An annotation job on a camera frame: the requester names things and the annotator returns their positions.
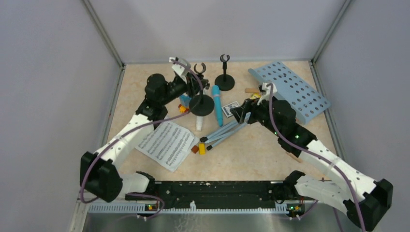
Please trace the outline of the black stand of white microphone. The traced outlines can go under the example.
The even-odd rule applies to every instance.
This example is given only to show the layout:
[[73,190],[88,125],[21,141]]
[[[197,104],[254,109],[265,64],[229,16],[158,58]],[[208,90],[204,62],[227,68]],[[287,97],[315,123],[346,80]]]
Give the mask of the black stand of white microphone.
[[201,81],[197,77],[197,74],[204,75],[204,73],[206,72],[206,65],[203,62],[200,64],[200,66],[202,67],[202,69],[198,71],[197,64],[195,64],[193,67],[192,74],[197,79],[201,87],[201,90],[199,91],[197,95],[191,97],[189,108],[190,108],[190,112],[196,116],[207,116],[211,114],[214,109],[214,101],[212,100],[210,96],[204,94],[205,88],[210,87],[209,83],[206,87],[203,88]]

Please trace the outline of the blue microphone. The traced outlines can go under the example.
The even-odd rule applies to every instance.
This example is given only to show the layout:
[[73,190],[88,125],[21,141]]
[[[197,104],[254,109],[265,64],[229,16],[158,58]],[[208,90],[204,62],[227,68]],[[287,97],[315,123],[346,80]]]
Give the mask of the blue microphone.
[[218,123],[219,127],[223,126],[223,113],[222,113],[222,107],[221,107],[221,95],[220,95],[220,88],[217,85],[214,85],[211,89],[211,94],[212,98],[214,101],[214,113],[215,113],[215,118]]

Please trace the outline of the black stand of blue microphone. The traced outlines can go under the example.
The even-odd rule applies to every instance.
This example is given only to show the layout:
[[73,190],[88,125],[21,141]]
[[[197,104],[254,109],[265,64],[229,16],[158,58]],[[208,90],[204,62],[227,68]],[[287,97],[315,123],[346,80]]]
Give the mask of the black stand of blue microphone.
[[220,91],[229,91],[235,86],[234,78],[227,74],[227,62],[230,60],[230,55],[222,54],[220,61],[222,62],[223,73],[215,79],[215,85],[219,87]]

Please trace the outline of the white microphone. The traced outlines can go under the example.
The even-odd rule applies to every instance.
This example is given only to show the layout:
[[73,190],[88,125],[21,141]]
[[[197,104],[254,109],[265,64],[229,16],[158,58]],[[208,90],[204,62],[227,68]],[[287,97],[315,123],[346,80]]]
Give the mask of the white microphone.
[[203,116],[197,116],[196,117],[196,130],[201,131],[203,128],[203,123],[204,123],[204,117]]

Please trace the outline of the sheet music page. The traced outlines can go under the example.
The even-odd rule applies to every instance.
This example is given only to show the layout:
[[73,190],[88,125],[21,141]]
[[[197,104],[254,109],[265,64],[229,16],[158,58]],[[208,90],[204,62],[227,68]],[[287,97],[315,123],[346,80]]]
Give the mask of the sheet music page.
[[175,172],[198,142],[199,138],[187,128],[166,121],[135,148],[165,169]]

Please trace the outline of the light blue music stand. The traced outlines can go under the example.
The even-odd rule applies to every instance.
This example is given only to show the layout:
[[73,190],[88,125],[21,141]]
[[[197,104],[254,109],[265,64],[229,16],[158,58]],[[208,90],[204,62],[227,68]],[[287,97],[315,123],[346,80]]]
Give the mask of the light blue music stand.
[[[282,62],[250,68],[248,72],[259,86],[272,82],[277,87],[273,99],[266,101],[266,124],[263,126],[278,137],[281,147],[296,156],[301,152],[324,152],[326,148],[322,142],[303,125],[327,110],[330,101]],[[200,140],[206,144],[214,140],[221,142],[245,124],[235,119]]]

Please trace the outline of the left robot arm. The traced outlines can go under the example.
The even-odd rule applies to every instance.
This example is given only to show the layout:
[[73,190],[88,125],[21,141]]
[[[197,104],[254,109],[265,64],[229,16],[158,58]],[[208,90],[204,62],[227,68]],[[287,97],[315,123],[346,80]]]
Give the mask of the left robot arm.
[[107,144],[95,152],[85,152],[80,159],[80,200],[88,203],[84,192],[96,199],[112,202],[123,188],[123,178],[118,169],[130,152],[156,127],[167,121],[166,104],[184,93],[196,97],[209,80],[188,74],[186,79],[175,75],[168,82],[162,74],[148,77],[145,98],[128,124]]

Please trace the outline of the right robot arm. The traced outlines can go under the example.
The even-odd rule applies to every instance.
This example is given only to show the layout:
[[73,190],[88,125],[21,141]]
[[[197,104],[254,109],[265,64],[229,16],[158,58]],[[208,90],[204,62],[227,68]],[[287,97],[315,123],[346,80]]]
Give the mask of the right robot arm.
[[296,112],[284,100],[246,99],[230,109],[238,123],[260,123],[278,137],[278,143],[294,157],[316,167],[329,182],[294,171],[283,192],[289,199],[313,198],[343,214],[361,229],[373,231],[392,205],[393,185],[369,177],[331,152],[312,132],[296,122]]

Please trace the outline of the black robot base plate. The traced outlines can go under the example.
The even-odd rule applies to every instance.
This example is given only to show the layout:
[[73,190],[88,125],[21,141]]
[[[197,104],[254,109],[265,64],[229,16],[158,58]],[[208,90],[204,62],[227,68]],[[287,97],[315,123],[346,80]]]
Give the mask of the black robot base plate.
[[189,208],[191,202],[199,209],[268,209],[307,199],[281,181],[156,181],[142,197],[128,193],[125,200],[142,201],[148,195],[162,199],[166,209]]

